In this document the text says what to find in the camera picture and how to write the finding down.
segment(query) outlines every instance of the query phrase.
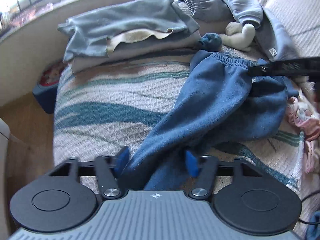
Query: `white toy figure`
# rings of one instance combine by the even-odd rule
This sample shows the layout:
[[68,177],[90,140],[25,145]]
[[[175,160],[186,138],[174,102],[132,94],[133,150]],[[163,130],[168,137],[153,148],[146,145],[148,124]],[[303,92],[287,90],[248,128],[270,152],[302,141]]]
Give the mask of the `white toy figure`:
[[226,27],[226,34],[220,34],[222,44],[230,48],[243,51],[250,51],[249,45],[256,35],[256,30],[253,25],[231,22]]

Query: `hoodie cuff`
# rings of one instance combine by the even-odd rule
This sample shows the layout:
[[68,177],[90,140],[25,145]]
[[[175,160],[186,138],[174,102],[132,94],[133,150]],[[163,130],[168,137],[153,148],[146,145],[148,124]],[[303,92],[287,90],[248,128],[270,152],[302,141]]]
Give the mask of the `hoodie cuff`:
[[239,17],[238,20],[242,24],[242,26],[249,23],[249,24],[252,24],[255,29],[258,29],[260,27],[260,23],[261,23],[260,18],[253,16],[253,15],[243,15],[243,16]]

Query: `black cable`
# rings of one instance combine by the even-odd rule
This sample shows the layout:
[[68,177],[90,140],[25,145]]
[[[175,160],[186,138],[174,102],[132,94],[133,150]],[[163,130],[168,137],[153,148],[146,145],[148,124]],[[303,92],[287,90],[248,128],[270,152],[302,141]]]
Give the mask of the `black cable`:
[[[320,189],[312,192],[311,194],[309,194],[309,195],[307,195],[306,197],[304,197],[304,198],[301,200],[301,203],[303,203],[303,202],[304,202],[305,200],[307,200],[308,198],[311,198],[311,197],[313,197],[314,195],[319,194],[319,193],[320,193]],[[300,218],[298,219],[298,221],[299,221],[300,223],[307,224],[307,225],[319,225],[319,224],[320,224],[320,221],[318,221],[318,222],[307,222],[307,221],[304,221],[304,220],[302,220],[302,219],[300,219]]]

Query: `clothing label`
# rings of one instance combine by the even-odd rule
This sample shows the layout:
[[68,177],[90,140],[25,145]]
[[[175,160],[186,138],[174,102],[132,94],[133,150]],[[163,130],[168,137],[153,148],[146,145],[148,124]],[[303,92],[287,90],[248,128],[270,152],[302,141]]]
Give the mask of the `clothing label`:
[[160,40],[168,37],[172,32],[172,29],[168,29],[168,31],[165,33],[148,29],[135,29],[120,33],[119,35],[116,35],[111,39],[107,39],[107,53],[112,53],[115,50],[116,46],[118,46],[121,42],[134,43],[138,41],[144,41],[152,35]]
[[269,52],[270,52],[270,54],[271,54],[272,57],[274,57],[275,55],[277,55],[277,51],[276,51],[275,48],[269,49]]

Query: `hoodie sleeve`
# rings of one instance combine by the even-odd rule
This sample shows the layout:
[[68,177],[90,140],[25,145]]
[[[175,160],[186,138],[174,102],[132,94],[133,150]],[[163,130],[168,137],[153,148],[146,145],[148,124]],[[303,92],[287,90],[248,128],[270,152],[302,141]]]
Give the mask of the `hoodie sleeve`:
[[242,25],[252,24],[256,29],[263,19],[263,10],[257,0],[222,0],[228,5],[234,19]]

